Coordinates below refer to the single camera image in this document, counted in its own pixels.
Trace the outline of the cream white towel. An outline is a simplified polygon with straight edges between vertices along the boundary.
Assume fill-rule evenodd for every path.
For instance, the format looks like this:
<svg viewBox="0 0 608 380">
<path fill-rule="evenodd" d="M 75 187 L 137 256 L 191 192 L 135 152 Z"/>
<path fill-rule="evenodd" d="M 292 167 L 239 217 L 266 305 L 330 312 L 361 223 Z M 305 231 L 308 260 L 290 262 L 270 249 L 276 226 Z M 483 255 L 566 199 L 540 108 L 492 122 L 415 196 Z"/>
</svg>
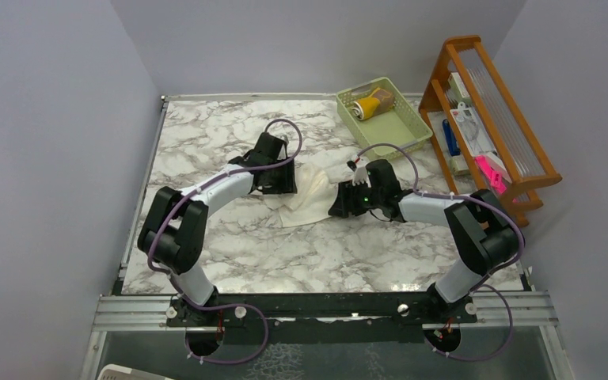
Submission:
<svg viewBox="0 0 608 380">
<path fill-rule="evenodd" d="M 327 173 L 319 166 L 303 164 L 295 169 L 297 192 L 286 195 L 270 195 L 264 202 L 277 211 L 283 228 L 304 226 L 330 217 L 337 186 L 330 182 Z"/>
</svg>

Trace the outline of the brown yellow bear towel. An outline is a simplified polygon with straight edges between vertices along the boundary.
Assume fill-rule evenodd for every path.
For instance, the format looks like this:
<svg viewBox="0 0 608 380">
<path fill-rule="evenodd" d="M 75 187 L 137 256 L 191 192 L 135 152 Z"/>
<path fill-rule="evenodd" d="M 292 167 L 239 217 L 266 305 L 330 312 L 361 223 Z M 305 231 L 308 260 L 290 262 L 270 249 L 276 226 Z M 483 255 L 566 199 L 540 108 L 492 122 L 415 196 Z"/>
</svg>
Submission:
<svg viewBox="0 0 608 380">
<path fill-rule="evenodd" d="M 383 88 L 374 89 L 368 96 L 353 101 L 350 113 L 357 120 L 368 120 L 388 112 L 394 105 L 394 93 Z"/>
</svg>

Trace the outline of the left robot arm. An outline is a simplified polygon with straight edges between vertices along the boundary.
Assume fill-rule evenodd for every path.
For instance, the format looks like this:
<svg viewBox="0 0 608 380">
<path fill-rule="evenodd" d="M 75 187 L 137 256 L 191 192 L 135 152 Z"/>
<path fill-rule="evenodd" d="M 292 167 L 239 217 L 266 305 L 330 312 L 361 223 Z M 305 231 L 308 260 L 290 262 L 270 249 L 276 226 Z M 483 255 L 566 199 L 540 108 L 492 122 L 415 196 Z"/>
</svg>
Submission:
<svg viewBox="0 0 608 380">
<path fill-rule="evenodd" d="M 242 156 L 231 159 L 206 181 L 182 190 L 164 186 L 154 195 L 137 247 L 168 275 L 188 300 L 187 314 L 198 325 L 217 314 L 215 286 L 199 263 L 207 220 L 237 198 L 260 191 L 294 194 L 295 164 L 287 141 L 267 132 Z"/>
</svg>

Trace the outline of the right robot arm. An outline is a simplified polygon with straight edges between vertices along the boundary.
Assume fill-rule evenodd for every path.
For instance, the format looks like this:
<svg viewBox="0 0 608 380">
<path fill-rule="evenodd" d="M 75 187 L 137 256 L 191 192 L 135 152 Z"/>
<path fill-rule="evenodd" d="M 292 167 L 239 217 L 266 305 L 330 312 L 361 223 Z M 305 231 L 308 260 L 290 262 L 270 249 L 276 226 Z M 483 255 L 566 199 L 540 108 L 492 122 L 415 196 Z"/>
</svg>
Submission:
<svg viewBox="0 0 608 380">
<path fill-rule="evenodd" d="M 453 316 L 459 301 L 514 260 L 524 246 L 517 224 L 487 189 L 448 196 L 405 189 L 393 166 L 384 159 L 356 166 L 354 172 L 363 178 L 338 184 L 328 210 L 330 216 L 346 219 L 380 211 L 391 222 L 424 222 L 449 228 L 458 259 L 427 289 L 425 311 L 433 321 L 444 322 Z"/>
</svg>

